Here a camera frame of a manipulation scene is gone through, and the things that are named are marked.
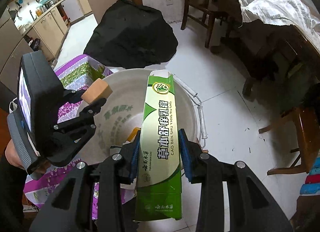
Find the person's left hand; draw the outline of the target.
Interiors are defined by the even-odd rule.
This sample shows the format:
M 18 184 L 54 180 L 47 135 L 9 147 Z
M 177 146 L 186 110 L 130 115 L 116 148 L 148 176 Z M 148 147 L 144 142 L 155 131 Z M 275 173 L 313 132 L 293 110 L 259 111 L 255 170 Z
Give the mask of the person's left hand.
M 22 161 L 15 149 L 15 145 L 13 140 L 10 140 L 6 149 L 5 149 L 5 157 L 7 159 L 7 161 L 15 166 L 18 167 L 20 169 L 24 169 Z M 42 165 L 40 165 L 35 172 L 36 173 L 40 173 L 40 174 L 45 174 L 47 169 L 51 166 L 51 164 L 48 161 L 43 162 Z

